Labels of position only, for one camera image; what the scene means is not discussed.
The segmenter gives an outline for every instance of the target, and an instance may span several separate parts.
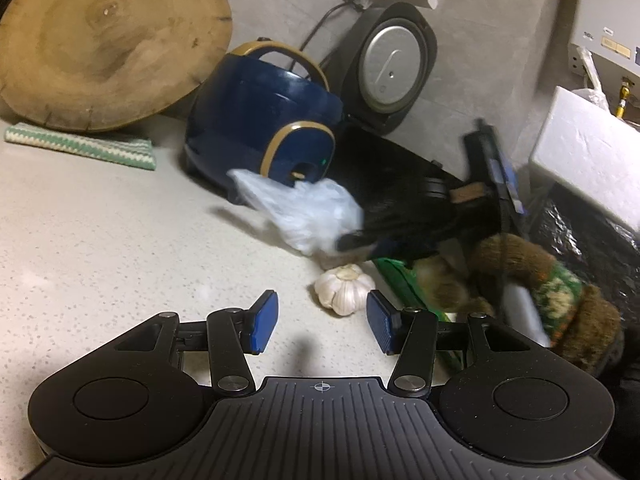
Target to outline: rice cooker handle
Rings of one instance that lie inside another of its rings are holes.
[[[251,56],[262,57],[269,52],[279,52],[285,56],[295,59],[297,63],[300,63],[311,78],[311,81],[323,86],[325,90],[329,91],[329,82],[324,76],[324,72],[318,66],[318,64],[309,56],[300,52],[298,49],[289,46],[286,43],[280,43],[279,41],[249,41],[237,46],[231,51],[236,56]]]

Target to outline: metal screw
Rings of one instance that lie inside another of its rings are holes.
[[[241,392],[249,386],[249,381],[239,375],[228,375],[218,381],[218,387],[226,392]]]
[[[394,384],[396,388],[400,388],[406,392],[418,392],[427,385],[424,379],[417,375],[401,375],[396,378]]]

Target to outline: styrofoam box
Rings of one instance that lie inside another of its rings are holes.
[[[640,133],[607,111],[556,87],[529,167],[640,230]]]

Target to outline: tiled wall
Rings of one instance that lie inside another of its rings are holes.
[[[229,0],[231,47],[258,36],[299,46],[340,0]],[[476,117],[500,128],[513,151],[536,86],[557,0],[440,0],[425,17],[438,38],[438,59],[420,99],[390,139],[457,176],[465,174],[460,135]],[[307,50],[321,59],[353,25],[344,9],[320,29]]]

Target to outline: garlic bulb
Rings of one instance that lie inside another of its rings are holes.
[[[325,308],[332,308],[340,316],[348,316],[367,304],[367,294],[376,283],[362,269],[349,264],[328,270],[314,283],[314,289]]]

